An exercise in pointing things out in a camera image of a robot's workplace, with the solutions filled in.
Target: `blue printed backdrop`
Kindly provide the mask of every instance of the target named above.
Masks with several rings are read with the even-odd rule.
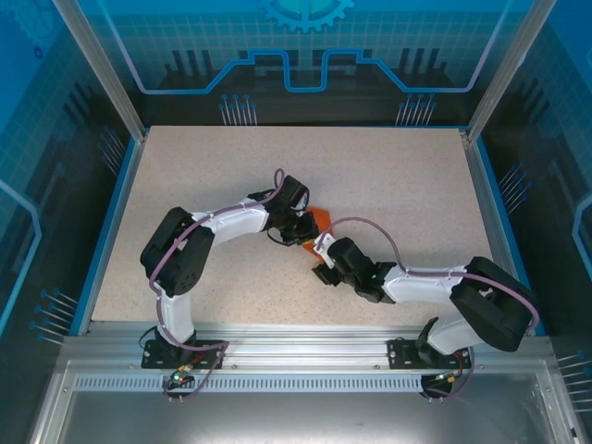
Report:
[[[253,124],[233,118],[223,99],[246,93],[258,123],[426,125],[467,123],[530,3],[85,0],[82,7],[147,124]]]
[[[78,299],[130,135],[50,0],[0,0],[0,96],[0,427],[16,443],[68,329],[43,290]]]
[[[558,0],[484,132],[560,357],[592,353],[590,17],[589,1]]]

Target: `speckled beige tabletop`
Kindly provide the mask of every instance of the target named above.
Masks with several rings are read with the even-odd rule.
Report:
[[[406,265],[451,266],[490,257],[473,182],[456,129],[152,127],[93,320],[155,321],[140,253],[174,206],[215,210],[269,189],[283,167],[333,220],[363,216],[389,231]],[[375,261],[393,260],[382,235],[343,224]],[[372,304],[345,285],[324,286],[315,258],[264,233],[226,242],[192,291],[195,321],[419,326],[440,306]]]

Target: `white robotic arm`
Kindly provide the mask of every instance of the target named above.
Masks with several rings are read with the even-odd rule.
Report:
[[[240,204],[252,204],[253,199],[244,199]],[[191,218],[195,221],[207,216],[209,213],[193,213]],[[259,233],[264,230],[269,218],[269,213],[262,205],[252,206],[248,209],[234,210],[220,216],[212,217],[202,224],[214,235],[211,247],[216,247],[222,242],[238,238],[243,234]],[[179,342],[187,341],[194,332],[191,318],[191,293],[186,292],[173,297],[165,297],[162,300],[162,313],[168,331]],[[167,338],[162,326],[157,326],[159,333]]]
[[[411,271],[396,263],[374,263],[349,238],[335,240],[328,233],[314,240],[314,251],[323,259],[314,272],[327,285],[347,283],[370,302],[435,302],[456,310],[425,326],[417,347],[426,361],[433,361],[430,354],[450,355],[483,342],[513,352],[531,320],[530,311],[500,287],[519,292],[527,301],[532,299],[530,290],[483,257],[469,265]],[[475,275],[502,285],[469,278]]]
[[[164,325],[177,342],[192,342],[194,327],[190,290],[199,281],[213,247],[243,234],[271,228],[279,231],[280,243],[284,245],[301,244],[319,234],[313,214],[306,211],[309,199],[306,187],[292,176],[287,176],[281,182],[280,190],[271,191],[250,194],[230,210],[191,214],[182,208],[173,208],[144,248],[140,262],[144,265],[146,276],[150,278],[157,267],[162,267],[154,284],[161,293]],[[181,233],[209,215],[209,220],[200,224],[162,265],[167,251]],[[162,325],[158,325],[157,329],[163,340],[177,345]]]
[[[234,209],[211,214],[173,208],[144,248],[141,263],[146,276],[153,277],[155,270],[160,270],[154,284],[162,293],[164,325],[177,343],[162,326],[157,327],[171,350],[195,341],[190,290],[201,277],[211,248],[271,228],[279,230],[285,245],[314,240],[314,251],[323,259],[314,273],[327,285],[349,284],[370,302],[436,302],[457,310],[456,315],[430,320],[413,345],[418,359],[427,366],[481,342],[508,352],[518,348],[531,312],[495,286],[466,277],[478,275],[499,282],[527,300],[533,299],[532,294],[488,259],[476,257],[469,265],[413,272],[396,263],[374,263],[349,238],[336,240],[328,233],[319,236],[313,213],[306,211],[309,191],[298,180],[287,176],[280,190],[270,193],[250,194]],[[198,220],[203,223],[167,257],[176,240]]]

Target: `orange block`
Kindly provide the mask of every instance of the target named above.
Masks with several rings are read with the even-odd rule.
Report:
[[[324,210],[323,208],[316,208],[314,206],[309,206],[308,211],[313,212],[314,221],[316,222],[316,225],[318,226],[319,233],[322,233],[327,228],[329,228],[329,226],[331,225],[331,215],[329,214],[328,210]],[[308,253],[313,254],[314,256],[316,256],[322,260],[321,256],[319,256],[318,254],[316,254],[313,251],[314,245],[315,245],[315,240],[309,240],[309,241],[303,243],[302,247],[304,247],[304,250],[306,250]]]

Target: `wire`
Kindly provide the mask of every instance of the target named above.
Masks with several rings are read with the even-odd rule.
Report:
[[[459,376],[463,375],[463,354],[460,352],[454,353],[454,356],[456,356],[456,359],[459,362],[459,372],[461,373]]]
[[[294,211],[306,211],[306,209],[308,208],[308,203],[310,201],[311,198],[311,192],[308,191],[308,189],[306,190],[306,193],[304,194],[305,198],[304,198],[304,202],[302,203],[302,208],[292,208],[292,210]]]
[[[138,339],[138,345],[140,346],[140,348],[142,350],[146,351],[146,344],[142,345],[142,339],[144,339],[146,336],[148,336],[148,334],[150,334],[151,332],[153,332],[155,330],[156,330],[156,326],[148,328],[146,331],[144,331],[144,333]]]
[[[446,393],[445,391],[442,390],[438,390],[437,388],[428,388],[426,391],[435,391],[436,393],[442,394],[442,393],[446,393],[446,398],[447,399],[452,399],[452,398],[456,398],[459,395],[461,395],[467,387],[469,387],[469,383],[471,382],[471,380],[473,379],[473,376],[475,374],[475,351],[473,350],[473,347],[469,347],[469,357],[471,358],[471,368],[469,369],[469,373],[466,376],[466,379],[462,382],[462,385],[453,393]],[[463,369],[463,359],[460,360],[461,361],[461,371]]]
[[[277,240],[276,238],[274,238],[274,237],[273,237],[273,236],[272,236],[272,235],[269,233],[269,230],[268,230],[268,231],[266,231],[266,233],[267,233],[267,237],[268,237],[268,238],[269,238],[271,241],[275,242],[277,245],[282,245],[282,246],[284,246],[284,247],[290,247],[291,245],[293,245],[293,243],[286,243],[286,242],[282,242],[281,240]]]
[[[161,270],[163,269],[163,267],[167,263],[168,259],[170,259],[170,257],[177,250],[177,248],[181,245],[181,243],[184,242],[187,239],[187,237],[194,230],[196,230],[198,227],[200,227],[204,222],[210,220],[212,217],[220,216],[220,215],[225,214],[229,211],[235,211],[235,210],[240,210],[240,209],[246,210],[249,208],[253,208],[255,206],[267,204],[268,202],[270,202],[272,199],[274,199],[278,195],[278,193],[281,190],[281,186],[284,183],[285,178],[286,178],[286,173],[284,172],[284,170],[281,168],[278,168],[276,170],[276,172],[274,173],[274,184],[276,185],[276,188],[271,192],[271,194],[269,194],[263,200],[252,202],[252,203],[239,203],[236,205],[229,206],[227,208],[221,208],[221,209],[216,210],[207,216],[200,218],[199,220],[197,220],[193,224],[189,225],[185,229],[185,231],[183,231],[180,234],[180,236],[175,239],[173,244],[166,251],[165,255],[162,257],[162,259],[160,260],[160,262],[158,263],[158,265],[156,266],[156,268],[152,272],[150,279],[148,280],[148,285],[150,286],[152,291],[154,293],[156,293],[156,316],[158,317],[158,324],[160,325],[164,335],[169,340],[169,342],[171,342],[172,344],[175,344],[176,346],[180,347],[181,349],[189,350],[191,352],[209,352],[211,350],[218,350],[218,349],[220,350],[220,353],[218,354],[216,360],[214,361],[212,368],[208,371],[208,373],[205,376],[205,378],[203,379],[202,383],[195,389],[195,391],[193,391],[192,393],[190,393],[189,395],[187,395],[184,398],[186,400],[188,398],[195,396],[202,389],[202,387],[205,385],[205,383],[209,379],[210,375],[212,375],[212,373],[214,372],[214,369],[216,368],[216,366],[220,363],[220,361],[222,360],[222,358],[226,354],[226,350],[228,348],[229,342],[224,340],[224,341],[218,342],[217,344],[213,344],[213,345],[204,345],[202,347],[192,347],[190,345],[183,344],[182,342],[177,340],[173,336],[173,334],[170,332],[167,325],[165,324],[165,317],[163,315],[163,303],[162,303],[163,294],[162,294],[162,290],[160,289],[160,287],[156,287],[156,278],[158,277],[158,274],[161,272]],[[170,395],[168,394],[167,387],[168,387],[168,384],[165,384],[163,392],[164,392],[165,396],[168,396],[170,398]]]
[[[530,312],[530,314],[532,315],[532,323],[530,324],[530,326],[528,326],[528,330],[532,330],[538,326],[538,324],[540,322],[540,317],[538,315],[538,312],[537,312],[537,309],[535,308],[535,306],[530,301],[528,301],[522,294],[520,294],[518,291],[515,291],[515,290],[511,289],[510,287],[507,287],[503,284],[500,284],[499,282],[497,282],[493,279],[490,279],[488,277],[479,276],[479,275],[476,275],[473,273],[462,272],[462,271],[453,271],[453,272],[415,271],[415,270],[411,270],[411,269],[407,268],[403,264],[401,253],[399,252],[399,248],[397,247],[397,243],[395,242],[395,240],[392,239],[392,237],[387,233],[387,231],[385,229],[380,227],[376,222],[373,222],[369,219],[365,219],[363,217],[355,217],[355,216],[343,217],[342,219],[338,219],[335,222],[333,222],[331,225],[329,225],[329,227],[325,231],[323,231],[323,233],[321,234],[321,236],[319,238],[317,245],[321,245],[323,243],[323,239],[325,238],[325,236],[336,225],[341,224],[343,222],[352,222],[352,221],[364,222],[365,224],[368,224],[368,225],[376,228],[378,231],[380,231],[382,234],[384,234],[384,236],[387,238],[388,243],[390,243],[390,246],[392,247],[393,252],[395,253],[395,257],[397,258],[397,264],[399,265],[401,270],[403,270],[404,273],[407,273],[408,275],[411,275],[411,276],[418,276],[418,277],[424,277],[424,278],[448,278],[448,277],[467,278],[467,279],[483,282],[484,284],[488,284],[492,288],[501,290],[504,293],[506,293],[507,295],[512,296],[516,301],[521,303]]]

